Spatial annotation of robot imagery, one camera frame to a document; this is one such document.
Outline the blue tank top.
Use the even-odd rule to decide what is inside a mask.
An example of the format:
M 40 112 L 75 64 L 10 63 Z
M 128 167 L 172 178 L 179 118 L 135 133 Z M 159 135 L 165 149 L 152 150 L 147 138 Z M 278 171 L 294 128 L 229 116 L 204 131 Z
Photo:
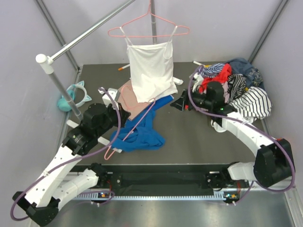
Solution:
M 157 150 L 163 147 L 165 139 L 155 131 L 153 124 L 151 126 L 139 126 L 139 122 L 133 127 L 125 124 L 125 126 L 120 129 L 116 140 L 112 143 L 112 147 L 125 152 Z

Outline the pink wire hanger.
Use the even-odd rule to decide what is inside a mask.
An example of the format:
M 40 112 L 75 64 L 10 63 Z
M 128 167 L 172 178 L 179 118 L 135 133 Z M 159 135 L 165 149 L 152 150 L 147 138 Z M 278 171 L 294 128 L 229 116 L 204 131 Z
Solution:
M 125 152 L 135 150 L 157 150 L 165 143 L 153 128 L 152 121 L 155 117 L 156 99 L 152 98 L 147 103 L 131 103 L 131 98 L 136 98 L 130 85 L 123 85 L 120 89 L 122 107 L 131 113 L 125 122 L 116 141 L 106 150 L 104 159 L 109 160 L 117 149 Z

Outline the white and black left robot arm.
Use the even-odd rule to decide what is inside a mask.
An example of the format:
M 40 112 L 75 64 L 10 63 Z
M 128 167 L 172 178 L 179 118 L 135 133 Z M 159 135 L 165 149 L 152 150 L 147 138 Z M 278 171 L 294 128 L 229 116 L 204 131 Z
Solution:
M 99 137 L 113 127 L 124 126 L 130 115 L 121 104 L 91 104 L 83 113 L 80 124 L 68 132 L 55 157 L 39 178 L 23 192 L 14 194 L 11 219 L 23 220 L 14 216 L 14 208 L 19 206 L 27 218 L 44 227 L 79 194 L 93 186 L 105 186 L 107 175 L 98 163 L 89 166 L 75 179 L 61 183 L 77 163 L 93 155 L 90 151 L 98 144 Z

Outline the white cloth near arm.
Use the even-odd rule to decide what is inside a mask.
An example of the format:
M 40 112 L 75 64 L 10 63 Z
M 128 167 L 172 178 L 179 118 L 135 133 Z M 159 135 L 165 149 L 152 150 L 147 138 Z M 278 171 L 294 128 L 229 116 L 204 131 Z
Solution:
M 223 132 L 227 131 L 224 127 L 222 127 L 220 125 L 220 123 L 218 123 L 217 121 L 214 121 L 213 119 L 211 120 L 211 126 L 218 133 L 223 133 Z

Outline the white camisole top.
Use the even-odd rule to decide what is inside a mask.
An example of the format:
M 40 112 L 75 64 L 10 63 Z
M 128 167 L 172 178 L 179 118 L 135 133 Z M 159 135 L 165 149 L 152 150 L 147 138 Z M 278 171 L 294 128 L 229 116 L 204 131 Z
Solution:
M 134 45 L 128 36 L 127 55 L 130 62 L 131 84 L 138 103 L 158 100 L 178 92 L 173 81 L 172 37 L 160 44 Z

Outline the pink hanger with white top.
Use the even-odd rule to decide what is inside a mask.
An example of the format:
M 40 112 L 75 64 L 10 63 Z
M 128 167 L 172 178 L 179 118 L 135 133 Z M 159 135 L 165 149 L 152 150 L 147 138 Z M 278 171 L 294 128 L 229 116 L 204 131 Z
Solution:
M 159 33 L 157 31 L 157 22 L 168 25 L 175 32 L 174 36 L 188 35 L 190 28 L 157 16 L 155 11 L 155 1 L 150 0 L 147 12 L 123 23 L 120 26 L 111 28 L 107 34 L 115 38 L 160 38 L 169 37 L 169 33 Z

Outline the white marker near clothes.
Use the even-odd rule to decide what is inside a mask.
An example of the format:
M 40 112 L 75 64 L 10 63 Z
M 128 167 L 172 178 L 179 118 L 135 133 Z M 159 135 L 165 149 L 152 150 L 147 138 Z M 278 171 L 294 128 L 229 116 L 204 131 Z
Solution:
M 202 63 L 200 63 L 200 62 L 197 62 L 197 61 L 193 61 L 193 63 L 196 64 L 196 65 L 198 65 L 198 66 L 203 66 L 203 67 L 206 66 L 206 65 L 204 65 L 204 64 L 202 64 Z

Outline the blue white striped cloth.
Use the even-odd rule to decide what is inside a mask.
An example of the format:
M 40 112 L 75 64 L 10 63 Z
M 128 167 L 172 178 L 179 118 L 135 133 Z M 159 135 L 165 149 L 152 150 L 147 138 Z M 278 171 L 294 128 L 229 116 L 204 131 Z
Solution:
M 223 70 L 224 66 L 224 63 L 206 65 L 205 67 L 200 66 L 198 69 L 198 74 L 203 78 L 214 78 Z

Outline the pale pink garment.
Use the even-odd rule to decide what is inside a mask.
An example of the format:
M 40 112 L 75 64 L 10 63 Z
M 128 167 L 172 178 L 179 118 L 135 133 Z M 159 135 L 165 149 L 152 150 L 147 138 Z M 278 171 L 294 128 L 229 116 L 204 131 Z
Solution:
M 228 91 L 228 89 L 229 89 L 228 82 L 222 83 L 222 88 L 223 88 L 224 102 L 226 104 L 228 104 L 229 103 L 229 99 L 230 99 L 230 93 Z

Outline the white orange tipped marker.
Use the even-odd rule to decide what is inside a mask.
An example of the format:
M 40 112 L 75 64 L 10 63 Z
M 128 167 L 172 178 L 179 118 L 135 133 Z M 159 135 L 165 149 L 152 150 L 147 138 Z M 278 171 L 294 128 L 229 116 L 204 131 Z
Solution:
M 128 67 L 130 67 L 130 64 L 127 64 L 127 65 L 125 65 L 123 67 L 118 68 L 118 71 L 122 71 L 122 70 L 124 70 L 124 69 L 126 69 Z

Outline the teal cat ear headphones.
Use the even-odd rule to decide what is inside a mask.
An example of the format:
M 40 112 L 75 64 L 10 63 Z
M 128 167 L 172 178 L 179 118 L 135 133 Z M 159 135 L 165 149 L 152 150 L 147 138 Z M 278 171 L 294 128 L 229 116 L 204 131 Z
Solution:
M 80 89 L 84 93 L 83 99 L 80 102 L 76 103 L 76 107 L 81 107 L 85 103 L 92 101 L 92 98 L 88 95 L 87 90 L 85 88 L 84 80 L 78 82 L 77 84 L 72 84 L 67 88 L 66 91 L 67 91 L 68 95 L 72 98 L 73 101 L 75 100 L 75 91 L 76 91 L 76 89 Z M 63 112 L 71 111 L 71 107 L 68 104 L 68 102 L 65 100 L 64 96 L 62 96 L 57 101 L 57 107 L 59 108 L 59 110 L 61 110 Z

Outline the red garment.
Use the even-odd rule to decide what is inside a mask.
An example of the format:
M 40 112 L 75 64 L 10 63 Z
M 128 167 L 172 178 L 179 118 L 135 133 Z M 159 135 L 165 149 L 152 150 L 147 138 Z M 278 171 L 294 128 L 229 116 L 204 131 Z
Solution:
M 214 81 L 220 84 L 227 82 L 228 77 L 232 74 L 232 67 L 228 63 L 217 63 L 209 67 L 200 66 L 198 74 L 203 78 L 198 91 L 203 93 L 209 82 Z

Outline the black white striped shirt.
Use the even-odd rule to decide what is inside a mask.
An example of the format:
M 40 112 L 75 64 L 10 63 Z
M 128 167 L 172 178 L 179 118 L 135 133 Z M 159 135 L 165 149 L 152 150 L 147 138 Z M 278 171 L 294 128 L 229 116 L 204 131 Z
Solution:
M 245 121 L 253 123 L 271 115 L 272 103 L 265 90 L 246 87 L 246 78 L 241 74 L 232 74 L 227 80 L 229 99 L 227 104 L 234 107 Z

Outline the grey blue denim garment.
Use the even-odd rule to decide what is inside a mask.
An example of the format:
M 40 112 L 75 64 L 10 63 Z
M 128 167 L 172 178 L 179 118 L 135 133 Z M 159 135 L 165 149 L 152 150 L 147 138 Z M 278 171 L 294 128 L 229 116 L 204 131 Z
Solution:
M 259 70 L 244 58 L 234 58 L 226 61 L 232 68 L 233 74 L 242 74 L 246 78 L 246 87 L 259 87 L 265 89 L 263 78 Z

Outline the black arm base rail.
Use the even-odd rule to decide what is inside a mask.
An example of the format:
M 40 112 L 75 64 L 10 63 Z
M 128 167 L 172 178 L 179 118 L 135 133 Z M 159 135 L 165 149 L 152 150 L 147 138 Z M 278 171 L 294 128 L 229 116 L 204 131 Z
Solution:
M 244 180 L 232 180 L 227 164 L 79 165 L 74 172 L 91 168 L 101 175 L 96 189 L 110 188 L 116 196 L 200 196 L 215 190 L 248 188 Z

